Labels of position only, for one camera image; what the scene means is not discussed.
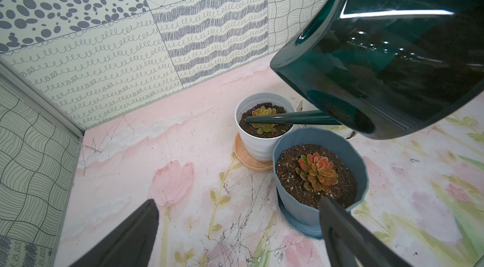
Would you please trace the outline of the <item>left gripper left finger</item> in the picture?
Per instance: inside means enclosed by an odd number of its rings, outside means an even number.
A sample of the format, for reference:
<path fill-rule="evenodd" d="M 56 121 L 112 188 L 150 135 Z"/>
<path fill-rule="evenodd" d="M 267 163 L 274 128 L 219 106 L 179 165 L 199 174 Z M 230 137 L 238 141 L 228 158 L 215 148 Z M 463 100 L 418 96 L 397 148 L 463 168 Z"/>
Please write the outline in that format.
<path fill-rule="evenodd" d="M 147 266 L 155 244 L 159 218 L 155 201 L 146 200 L 72 265 Z"/>

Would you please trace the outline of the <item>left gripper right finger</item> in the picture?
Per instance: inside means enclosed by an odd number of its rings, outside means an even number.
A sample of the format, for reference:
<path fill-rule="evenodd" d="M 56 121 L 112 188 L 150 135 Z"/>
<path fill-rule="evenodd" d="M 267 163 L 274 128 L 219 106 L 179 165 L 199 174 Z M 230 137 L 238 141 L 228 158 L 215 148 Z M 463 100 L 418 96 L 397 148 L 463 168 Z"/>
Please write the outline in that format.
<path fill-rule="evenodd" d="M 409 266 L 335 200 L 321 199 L 319 217 L 332 266 Z"/>

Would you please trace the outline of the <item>green watering can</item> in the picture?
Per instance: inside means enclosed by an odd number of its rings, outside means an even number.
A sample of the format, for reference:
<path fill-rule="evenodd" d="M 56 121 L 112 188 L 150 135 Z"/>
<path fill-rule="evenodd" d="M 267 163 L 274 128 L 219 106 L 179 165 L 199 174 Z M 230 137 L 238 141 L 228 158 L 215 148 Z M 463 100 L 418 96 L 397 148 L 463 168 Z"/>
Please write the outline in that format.
<path fill-rule="evenodd" d="M 315 110 L 248 123 L 402 137 L 483 92 L 483 0 L 328 0 L 270 66 Z"/>

